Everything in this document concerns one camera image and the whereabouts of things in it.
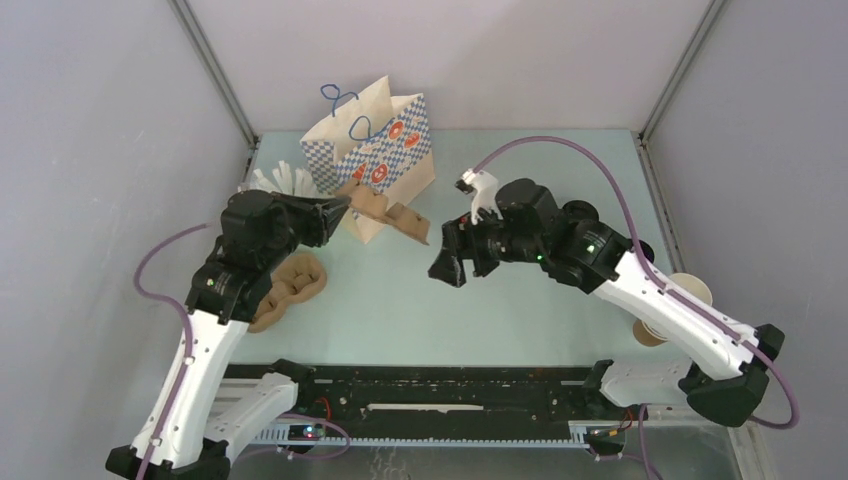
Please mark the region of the single cardboard cup carrier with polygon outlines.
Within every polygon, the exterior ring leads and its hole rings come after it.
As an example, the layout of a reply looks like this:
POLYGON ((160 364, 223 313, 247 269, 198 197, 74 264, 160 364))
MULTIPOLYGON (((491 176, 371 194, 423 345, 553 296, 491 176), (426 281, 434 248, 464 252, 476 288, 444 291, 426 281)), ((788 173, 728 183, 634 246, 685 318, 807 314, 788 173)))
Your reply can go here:
POLYGON ((362 216, 378 223, 391 226, 398 232, 428 245, 430 221, 412 208, 400 202, 392 203, 389 197, 379 193, 355 178, 349 179, 335 192, 336 197, 347 197, 349 207, 362 216))

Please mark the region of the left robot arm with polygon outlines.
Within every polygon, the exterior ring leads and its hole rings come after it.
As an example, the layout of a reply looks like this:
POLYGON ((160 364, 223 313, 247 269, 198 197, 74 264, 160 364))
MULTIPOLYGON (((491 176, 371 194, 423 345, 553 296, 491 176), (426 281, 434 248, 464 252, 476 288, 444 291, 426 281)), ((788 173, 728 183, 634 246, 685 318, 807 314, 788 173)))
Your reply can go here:
POLYGON ((125 479, 226 479, 238 456, 273 419, 312 411, 315 388, 272 370, 221 416, 210 416, 235 348, 271 290, 272 272, 299 246, 326 245, 350 203, 347 197, 236 193, 184 302, 137 289, 173 307, 182 334, 147 422, 131 444, 110 451, 107 471, 125 479))

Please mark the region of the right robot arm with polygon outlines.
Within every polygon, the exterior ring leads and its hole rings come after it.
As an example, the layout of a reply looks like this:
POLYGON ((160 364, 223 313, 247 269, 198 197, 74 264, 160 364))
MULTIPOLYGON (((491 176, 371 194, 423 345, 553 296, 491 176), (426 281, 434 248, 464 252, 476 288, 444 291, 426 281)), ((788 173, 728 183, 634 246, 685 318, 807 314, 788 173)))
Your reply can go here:
POLYGON ((603 223, 580 200, 558 205, 550 190, 521 178, 500 185, 469 173, 457 188, 471 209, 444 223, 431 278, 454 287, 506 262, 535 263, 556 282, 607 301, 636 316, 684 358, 660 363, 598 361, 581 392, 585 411, 606 418, 619 407, 685 404, 725 427, 750 421, 769 383, 767 365, 784 334, 753 328, 721 315, 657 271, 651 248, 603 223))

